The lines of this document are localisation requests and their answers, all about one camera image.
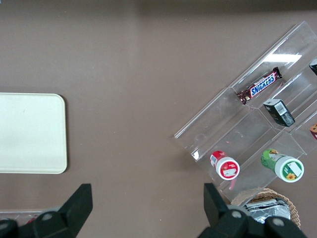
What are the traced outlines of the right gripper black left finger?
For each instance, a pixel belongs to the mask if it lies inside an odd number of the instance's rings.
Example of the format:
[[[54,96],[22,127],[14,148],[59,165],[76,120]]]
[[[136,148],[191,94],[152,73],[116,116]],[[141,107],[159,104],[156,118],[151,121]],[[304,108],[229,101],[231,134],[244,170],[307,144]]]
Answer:
[[[47,211],[22,227],[23,238],[75,238],[93,208],[92,186],[82,184],[57,210]]]

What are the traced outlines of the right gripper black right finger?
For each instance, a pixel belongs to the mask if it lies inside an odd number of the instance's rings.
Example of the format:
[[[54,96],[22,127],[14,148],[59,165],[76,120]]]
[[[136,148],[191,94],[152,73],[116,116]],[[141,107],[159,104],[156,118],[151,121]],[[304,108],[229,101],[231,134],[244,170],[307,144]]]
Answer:
[[[209,222],[200,238],[246,238],[248,218],[245,213],[229,209],[212,183],[204,184],[204,210]]]

